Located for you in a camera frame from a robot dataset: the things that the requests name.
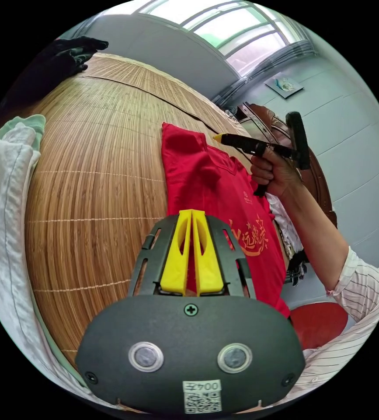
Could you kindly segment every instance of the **white bedsheet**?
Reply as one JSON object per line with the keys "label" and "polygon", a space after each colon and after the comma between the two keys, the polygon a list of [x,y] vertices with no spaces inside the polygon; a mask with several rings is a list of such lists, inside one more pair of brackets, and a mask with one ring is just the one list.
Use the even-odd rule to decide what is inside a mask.
{"label": "white bedsheet", "polygon": [[281,229],[284,243],[292,246],[294,253],[302,251],[302,241],[279,198],[267,192],[265,197],[269,202],[272,214],[275,216],[275,221]]}
{"label": "white bedsheet", "polygon": [[24,246],[24,214],[31,171],[40,153],[32,148],[35,131],[18,123],[0,139],[0,321],[29,361],[67,391],[114,407],[60,365],[35,315]]}

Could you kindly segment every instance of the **label sticker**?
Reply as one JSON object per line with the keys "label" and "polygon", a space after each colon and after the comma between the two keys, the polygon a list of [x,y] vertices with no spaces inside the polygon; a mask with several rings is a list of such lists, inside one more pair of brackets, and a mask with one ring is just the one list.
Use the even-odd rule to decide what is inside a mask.
{"label": "label sticker", "polygon": [[221,408],[221,382],[183,381],[186,414],[217,413]]}

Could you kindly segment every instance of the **hand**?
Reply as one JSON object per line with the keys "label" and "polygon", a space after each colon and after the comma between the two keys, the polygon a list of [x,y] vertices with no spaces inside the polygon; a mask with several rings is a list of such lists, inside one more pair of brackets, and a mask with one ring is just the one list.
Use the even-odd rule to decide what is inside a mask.
{"label": "hand", "polygon": [[301,184],[298,174],[281,156],[266,148],[262,157],[252,156],[252,179],[268,185],[267,192],[281,199],[293,186]]}

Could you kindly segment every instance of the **person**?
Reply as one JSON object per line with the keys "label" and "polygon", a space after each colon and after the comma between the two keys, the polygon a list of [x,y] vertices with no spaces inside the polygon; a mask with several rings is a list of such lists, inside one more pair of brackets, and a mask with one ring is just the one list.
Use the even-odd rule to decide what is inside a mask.
{"label": "person", "polygon": [[275,406],[327,382],[358,352],[379,321],[379,268],[357,256],[286,160],[267,148],[263,157],[252,157],[251,172],[255,182],[280,199],[327,294],[356,321],[324,346],[304,351],[303,373]]}

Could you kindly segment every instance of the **striped shirt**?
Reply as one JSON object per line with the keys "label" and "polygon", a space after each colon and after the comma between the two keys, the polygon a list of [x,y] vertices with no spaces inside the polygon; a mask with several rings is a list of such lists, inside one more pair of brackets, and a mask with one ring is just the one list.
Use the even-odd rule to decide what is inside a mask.
{"label": "striped shirt", "polygon": [[379,268],[365,263],[351,248],[337,286],[327,294],[357,323],[324,346],[305,350],[303,373],[287,396],[274,405],[301,397],[333,378],[360,350],[379,322]]}

